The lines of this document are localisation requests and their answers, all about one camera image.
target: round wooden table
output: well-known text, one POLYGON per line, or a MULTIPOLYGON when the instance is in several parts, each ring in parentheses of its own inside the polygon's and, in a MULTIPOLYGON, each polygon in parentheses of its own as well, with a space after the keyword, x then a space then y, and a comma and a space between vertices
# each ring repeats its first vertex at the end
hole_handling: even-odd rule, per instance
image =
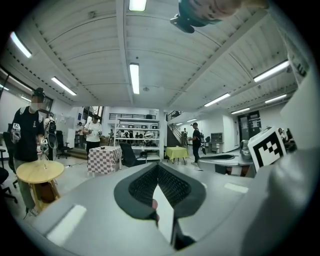
POLYGON ((52 185, 55 198, 60 198, 54 179, 61 175, 64 170, 65 167, 62 163, 50 160, 25 162, 16 170, 18 179, 31 184, 35 205, 39 212, 41 212, 43 208, 39 203, 35 184, 49 182, 52 185))

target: sneaker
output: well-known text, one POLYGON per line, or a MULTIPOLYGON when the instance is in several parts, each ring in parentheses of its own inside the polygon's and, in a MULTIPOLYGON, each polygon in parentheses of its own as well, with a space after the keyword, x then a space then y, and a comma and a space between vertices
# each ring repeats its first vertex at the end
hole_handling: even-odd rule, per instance
POLYGON ((39 212, 35 209, 35 208, 33 208, 33 209, 29 209, 29 211, 28 211, 32 216, 38 216, 39 215, 39 212))

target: gray floor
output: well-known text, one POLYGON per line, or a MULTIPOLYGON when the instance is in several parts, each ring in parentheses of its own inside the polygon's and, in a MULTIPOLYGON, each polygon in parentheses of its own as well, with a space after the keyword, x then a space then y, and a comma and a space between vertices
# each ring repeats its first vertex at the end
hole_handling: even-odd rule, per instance
MULTIPOLYGON (((195 172, 200 172, 199 168, 191 162, 194 162, 194 156, 192 153, 192 147, 188 146, 188 152, 190 158, 185 159, 185 163, 183 159, 180 159, 179 162, 177 160, 172 162, 167 162, 167 160, 164 160, 163 163, 174 167, 177 171, 184 172, 186 169, 188 170, 194 170, 195 172)), ((207 156, 214 155, 213 153, 207 153, 207 156)), ((203 157, 204 154, 199 151, 199 156, 203 157)), ((77 159, 73 157, 68 157, 68 159, 61 158, 56 159, 56 161, 62 163, 65 166, 64 172, 56 179, 57 181, 57 189, 61 196, 68 193, 70 190, 74 189, 84 181, 88 179, 92 179, 93 177, 91 175, 88 176, 87 174, 87 161, 82 159, 77 159)), ((13 187, 13 181, 16 180, 16 176, 13 173, 13 171, 9 168, 8 162, 4 162, 4 168, 8 170, 9 177, 8 179, 3 183, 2 187, 10 187, 12 195, 15 196, 18 200, 18 204, 14 203, 12 199, 6 198, 7 206, 9 210, 11 211, 12 215, 23 219, 26 215, 26 206, 24 204, 24 201, 22 199, 22 196, 19 191, 19 186, 17 184, 17 188, 13 187)), ((170 234, 172 230, 172 219, 173 219, 173 209, 170 207, 169 202, 159 189, 157 189, 154 192, 154 198, 158 201, 158 209, 157 213, 160 216, 160 221, 158 223, 160 231, 163 233, 165 238, 170 241, 170 234)), ((32 224, 36 217, 27 214, 25 221, 32 224)))

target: yellow tablecloth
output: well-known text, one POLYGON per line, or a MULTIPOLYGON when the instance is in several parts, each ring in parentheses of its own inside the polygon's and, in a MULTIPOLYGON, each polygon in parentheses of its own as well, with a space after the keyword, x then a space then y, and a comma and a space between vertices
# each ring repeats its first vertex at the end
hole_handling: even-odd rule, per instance
POLYGON ((174 146, 167 147, 165 150, 165 155, 169 157, 171 162, 174 162, 175 158, 188 158, 188 150, 185 147, 174 146))

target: black chair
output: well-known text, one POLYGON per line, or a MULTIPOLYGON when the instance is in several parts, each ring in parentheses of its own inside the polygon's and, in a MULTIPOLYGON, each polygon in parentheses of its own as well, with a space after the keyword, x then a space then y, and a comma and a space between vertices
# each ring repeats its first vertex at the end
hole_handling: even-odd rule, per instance
MULTIPOLYGON (((0 153, 1 153, 1 163, 2 163, 2 167, 0 167, 0 184, 2 184, 3 182, 5 182, 5 180, 9 177, 9 172, 5 169, 5 165, 4 165, 4 152, 6 152, 5 149, 0 149, 0 153)), ((15 196, 10 195, 11 194, 11 190, 9 187, 5 187, 4 189, 1 189, 1 193, 5 198, 11 198, 14 199, 14 202, 17 204, 18 200, 15 196)))
MULTIPOLYGON (((9 132, 3 133, 3 139, 4 139, 6 149, 8 150, 8 154, 9 154, 9 161, 8 161, 9 167, 14 172, 14 174, 16 174, 15 165, 14 165, 15 144, 12 142, 11 135, 9 132)), ((16 179, 12 183, 15 189, 17 188, 17 186, 16 186, 17 182, 18 182, 18 180, 16 179)))
POLYGON ((67 159, 68 157, 70 157, 70 154, 66 153, 65 151, 70 150, 70 147, 68 147, 68 142, 66 142, 64 144, 64 136, 62 134, 61 130, 57 130, 56 131, 56 141, 58 144, 58 147, 56 149, 57 154, 56 156, 58 157, 58 159, 60 159, 61 156, 65 157, 65 159, 67 159))
POLYGON ((132 150, 132 147, 128 143, 120 143, 122 150, 123 161, 122 164, 126 167, 139 166, 146 163, 146 160, 138 160, 132 150))

